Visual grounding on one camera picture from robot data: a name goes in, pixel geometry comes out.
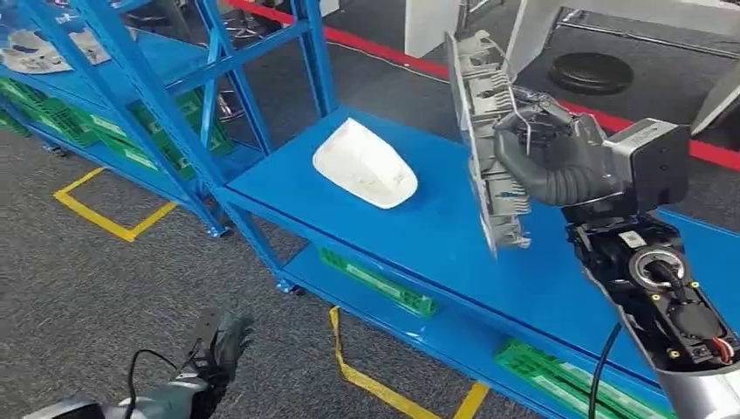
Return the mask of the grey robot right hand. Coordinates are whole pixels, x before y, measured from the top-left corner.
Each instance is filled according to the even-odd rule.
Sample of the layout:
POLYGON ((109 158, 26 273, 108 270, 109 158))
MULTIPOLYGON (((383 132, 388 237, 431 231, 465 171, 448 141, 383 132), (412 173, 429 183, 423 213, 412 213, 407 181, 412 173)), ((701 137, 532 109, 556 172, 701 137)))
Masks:
POLYGON ((589 113, 551 95, 513 86, 513 109, 494 125, 495 157, 528 195, 570 206, 611 195, 605 132, 589 113))

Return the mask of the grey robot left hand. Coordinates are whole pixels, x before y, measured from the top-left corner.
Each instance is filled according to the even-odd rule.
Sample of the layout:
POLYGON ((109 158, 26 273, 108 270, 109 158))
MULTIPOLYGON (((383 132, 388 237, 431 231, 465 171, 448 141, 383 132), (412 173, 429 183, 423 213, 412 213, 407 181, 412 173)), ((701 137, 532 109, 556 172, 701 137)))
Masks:
POLYGON ((205 310, 197 322, 197 346, 188 365, 206 383, 192 398, 190 416, 209 418, 226 396, 236 378, 238 362, 251 343, 254 319, 248 313, 233 313, 222 308, 205 310))

